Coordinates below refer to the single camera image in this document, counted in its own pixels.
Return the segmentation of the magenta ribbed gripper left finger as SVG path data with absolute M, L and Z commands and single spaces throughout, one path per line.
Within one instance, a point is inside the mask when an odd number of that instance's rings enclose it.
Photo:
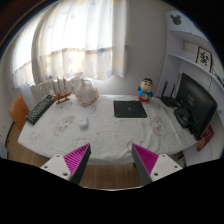
M 86 144 L 64 156 L 55 155 L 42 166 L 42 169 L 72 183 L 79 184 L 90 155 L 90 144 Z

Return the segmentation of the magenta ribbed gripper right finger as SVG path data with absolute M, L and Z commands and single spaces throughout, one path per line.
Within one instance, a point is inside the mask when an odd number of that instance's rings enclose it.
M 168 155 L 157 155 L 142 146 L 132 144 L 132 157 L 144 185 L 182 169 Z

